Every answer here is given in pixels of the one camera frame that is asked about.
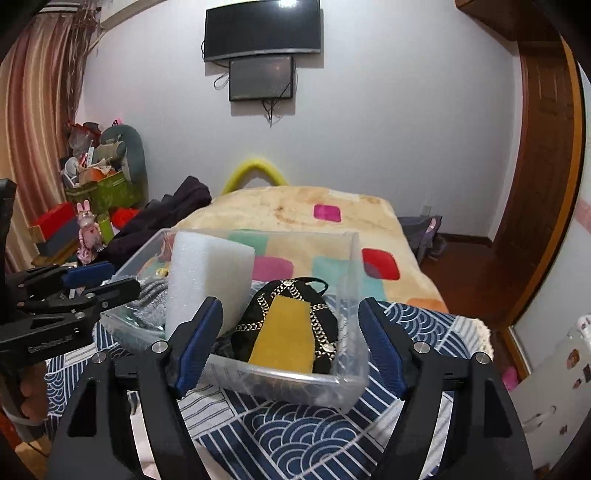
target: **baseboard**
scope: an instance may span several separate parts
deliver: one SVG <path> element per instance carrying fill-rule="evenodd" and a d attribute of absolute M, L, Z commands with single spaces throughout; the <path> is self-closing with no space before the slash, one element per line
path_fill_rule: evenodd
<path fill-rule="evenodd" d="M 448 242 L 457 242 L 462 244 L 479 244 L 486 245 L 492 248 L 492 240 L 487 236 L 474 236 L 474 235 L 458 235 L 456 233 L 440 233 L 445 240 Z"/>
<path fill-rule="evenodd" d="M 525 380 L 525 378 L 530 374 L 530 368 L 527 364 L 527 361 L 523 357 L 523 354 L 521 353 L 521 348 L 519 345 L 517 345 L 517 342 L 515 341 L 515 338 L 513 337 L 513 334 L 509 328 L 499 329 L 498 332 L 501 335 L 501 339 L 505 342 L 507 351 L 513 360 L 513 364 L 517 370 L 517 375 L 519 375 L 519 380 Z"/>

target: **white foam block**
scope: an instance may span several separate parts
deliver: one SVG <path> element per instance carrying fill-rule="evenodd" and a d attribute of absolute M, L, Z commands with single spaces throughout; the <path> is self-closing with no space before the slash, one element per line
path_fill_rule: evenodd
<path fill-rule="evenodd" d="M 166 338 L 191 321 L 209 296 L 222 302 L 219 334 L 233 329 L 248 305 L 254 262 L 253 247 L 201 233 L 177 233 L 168 273 Z"/>

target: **wooden floor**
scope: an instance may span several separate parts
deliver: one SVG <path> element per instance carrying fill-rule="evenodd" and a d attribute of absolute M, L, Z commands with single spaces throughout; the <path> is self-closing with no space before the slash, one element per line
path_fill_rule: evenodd
<path fill-rule="evenodd" d="M 531 266 L 496 254 L 482 244 L 448 242 L 439 259 L 426 258 L 422 271 L 441 292 L 450 313 L 479 318 L 491 329 L 495 363 L 501 371 L 513 364 L 500 335 L 502 319 L 531 276 Z"/>

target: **metal screw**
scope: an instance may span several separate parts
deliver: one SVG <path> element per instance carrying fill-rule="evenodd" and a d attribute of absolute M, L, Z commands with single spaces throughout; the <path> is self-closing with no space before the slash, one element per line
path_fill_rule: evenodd
<path fill-rule="evenodd" d="M 152 345 L 152 351 L 154 353 L 163 353 L 168 349 L 168 344 L 164 340 L 159 340 Z"/>
<path fill-rule="evenodd" d="M 413 347 L 418 353 L 429 353 L 429 350 L 431 350 L 429 344 L 425 342 L 417 342 Z"/>
<path fill-rule="evenodd" d="M 482 365 L 486 365 L 487 363 L 489 363 L 491 361 L 491 357 L 489 357 L 484 352 L 476 352 L 476 355 L 474 355 L 474 358 L 476 358 L 476 361 Z"/>
<path fill-rule="evenodd" d="M 107 354 L 104 352 L 96 352 L 92 358 L 90 359 L 90 361 L 94 364 L 101 364 L 102 362 L 104 362 L 107 359 Z"/>

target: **white wall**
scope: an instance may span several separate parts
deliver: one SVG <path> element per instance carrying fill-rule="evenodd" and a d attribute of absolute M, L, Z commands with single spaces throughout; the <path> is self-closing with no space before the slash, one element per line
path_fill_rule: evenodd
<path fill-rule="evenodd" d="M 214 90 L 218 69 L 201 60 L 205 10 L 221 3 L 168 0 L 89 56 L 81 120 L 139 131 L 152 197 L 188 174 L 218 195 L 258 155 L 291 184 L 381 196 L 399 215 L 428 199 L 443 231 L 489 234 L 521 111 L 514 46 L 452 0 L 323 0 L 324 53 L 297 58 L 295 101 L 269 128 L 259 104 Z"/>
<path fill-rule="evenodd" d="M 581 73 L 587 143 L 579 199 L 591 203 L 591 84 Z M 515 333 L 533 369 L 554 351 L 576 320 L 591 313 L 591 233 L 575 218 L 540 291 L 515 325 Z"/>

